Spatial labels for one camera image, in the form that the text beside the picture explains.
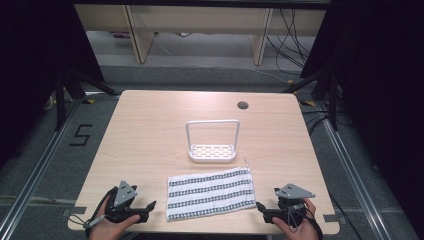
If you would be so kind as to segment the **aluminium floor rail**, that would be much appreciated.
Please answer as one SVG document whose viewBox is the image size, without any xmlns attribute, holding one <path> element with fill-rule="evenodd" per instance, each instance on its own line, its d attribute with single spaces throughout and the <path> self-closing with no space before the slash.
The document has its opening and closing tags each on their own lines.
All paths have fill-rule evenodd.
<svg viewBox="0 0 424 240">
<path fill-rule="evenodd" d="M 48 142 L 48 145 L 44 149 L 25 185 L 23 186 L 19 195 L 15 198 L 13 205 L 9 209 L 5 218 L 0 222 L 0 240 L 9 240 L 14 233 L 30 202 L 31 197 L 33 196 L 35 190 L 38 188 L 53 159 L 54 153 L 60 145 L 60 142 L 81 103 L 82 100 L 73 100 L 70 103 L 69 108 L 65 113 L 64 122 L 57 130 L 54 131 Z"/>
<path fill-rule="evenodd" d="M 366 189 L 365 182 L 361 179 L 339 132 L 335 129 L 336 124 L 332 124 L 328 118 L 324 121 L 324 126 L 376 239 L 391 240 L 383 218 Z"/>
</svg>

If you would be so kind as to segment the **white striped towel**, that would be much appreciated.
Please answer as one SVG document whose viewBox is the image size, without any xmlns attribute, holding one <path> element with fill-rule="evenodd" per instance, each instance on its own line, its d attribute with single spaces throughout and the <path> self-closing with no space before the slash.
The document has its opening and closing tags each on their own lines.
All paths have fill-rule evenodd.
<svg viewBox="0 0 424 240">
<path fill-rule="evenodd" d="M 227 214 L 256 206 L 249 168 L 168 178 L 168 222 Z"/>
</svg>

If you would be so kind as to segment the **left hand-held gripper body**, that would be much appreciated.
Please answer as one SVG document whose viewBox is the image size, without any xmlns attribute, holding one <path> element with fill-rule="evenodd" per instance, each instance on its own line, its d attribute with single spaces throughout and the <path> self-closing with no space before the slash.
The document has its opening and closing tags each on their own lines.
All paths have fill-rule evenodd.
<svg viewBox="0 0 424 240">
<path fill-rule="evenodd" d="M 131 208 L 136 196 L 136 186 L 130 186 L 126 181 L 121 181 L 107 200 L 106 219 L 112 223 L 121 223 L 132 216 L 139 216 L 138 223 L 141 223 L 143 216 L 138 213 L 137 209 Z"/>
</svg>

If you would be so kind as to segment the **person's left hand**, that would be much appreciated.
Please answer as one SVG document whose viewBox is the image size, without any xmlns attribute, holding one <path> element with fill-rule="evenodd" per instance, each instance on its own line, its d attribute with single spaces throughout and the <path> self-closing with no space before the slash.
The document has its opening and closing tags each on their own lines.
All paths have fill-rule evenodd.
<svg viewBox="0 0 424 240">
<path fill-rule="evenodd" d="M 90 231 L 89 240 L 119 240 L 122 234 L 140 219 L 139 215 L 129 217 L 123 222 L 113 223 L 106 218 L 99 221 Z"/>
</svg>

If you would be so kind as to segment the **person's right hand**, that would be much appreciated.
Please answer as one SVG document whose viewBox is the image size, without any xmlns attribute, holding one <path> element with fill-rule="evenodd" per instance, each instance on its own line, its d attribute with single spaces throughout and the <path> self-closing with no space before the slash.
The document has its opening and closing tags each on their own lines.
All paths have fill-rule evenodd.
<svg viewBox="0 0 424 240">
<path fill-rule="evenodd" d="M 274 225 L 283 232 L 285 236 L 283 240 L 320 240 L 320 235 L 310 222 L 310 219 L 314 218 L 316 207 L 307 198 L 304 199 L 304 203 L 308 209 L 307 218 L 297 228 L 288 226 L 283 220 L 277 217 L 272 218 Z"/>
</svg>

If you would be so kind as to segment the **black metal stand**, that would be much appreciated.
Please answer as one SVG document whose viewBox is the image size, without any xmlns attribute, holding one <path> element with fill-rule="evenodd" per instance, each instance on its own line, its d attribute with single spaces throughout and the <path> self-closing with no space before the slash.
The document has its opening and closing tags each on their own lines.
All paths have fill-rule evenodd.
<svg viewBox="0 0 424 240">
<path fill-rule="evenodd" d="M 336 105 L 338 81 L 334 72 L 326 69 L 319 70 L 316 73 L 303 78 L 299 83 L 283 90 L 283 93 L 294 93 L 312 82 L 316 82 L 311 94 L 315 100 L 322 100 L 325 96 L 329 97 L 329 121 L 333 130 L 337 131 Z"/>
<path fill-rule="evenodd" d="M 104 83 L 103 78 L 96 80 L 73 68 L 58 70 L 54 80 L 57 109 L 56 131 L 64 125 L 66 120 L 64 91 L 67 91 L 72 99 L 82 100 L 86 97 L 86 93 L 80 85 L 81 82 L 86 82 L 110 96 L 119 95 L 118 91 L 108 87 Z"/>
</svg>

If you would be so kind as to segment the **light wooden desk frame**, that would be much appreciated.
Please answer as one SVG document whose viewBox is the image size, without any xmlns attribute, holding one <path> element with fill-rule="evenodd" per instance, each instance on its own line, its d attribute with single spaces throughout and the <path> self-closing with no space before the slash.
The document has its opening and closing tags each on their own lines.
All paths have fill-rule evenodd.
<svg viewBox="0 0 424 240">
<path fill-rule="evenodd" d="M 315 37 L 325 15 L 272 8 L 77 4 L 75 9 L 86 31 L 127 32 L 138 63 L 146 61 L 155 32 L 170 32 L 247 35 L 253 62 L 260 65 L 268 35 Z"/>
</svg>

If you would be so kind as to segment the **white wire rack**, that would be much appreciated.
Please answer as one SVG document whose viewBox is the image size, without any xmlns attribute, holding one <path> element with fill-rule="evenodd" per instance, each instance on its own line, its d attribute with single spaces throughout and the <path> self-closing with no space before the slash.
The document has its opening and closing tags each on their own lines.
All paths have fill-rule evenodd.
<svg viewBox="0 0 424 240">
<path fill-rule="evenodd" d="M 197 163 L 229 163 L 237 155 L 240 121 L 192 120 L 185 126 L 188 154 Z"/>
</svg>

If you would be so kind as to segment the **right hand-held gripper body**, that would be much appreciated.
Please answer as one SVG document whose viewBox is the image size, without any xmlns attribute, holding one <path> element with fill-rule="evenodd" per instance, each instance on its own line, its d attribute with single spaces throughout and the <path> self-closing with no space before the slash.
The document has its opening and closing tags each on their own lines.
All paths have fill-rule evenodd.
<svg viewBox="0 0 424 240">
<path fill-rule="evenodd" d="M 286 224 L 301 224 L 306 216 L 304 199 L 316 197 L 314 193 L 292 183 L 282 188 L 275 188 L 274 192 L 278 198 L 278 208 L 267 209 L 266 214 L 272 214 Z"/>
</svg>

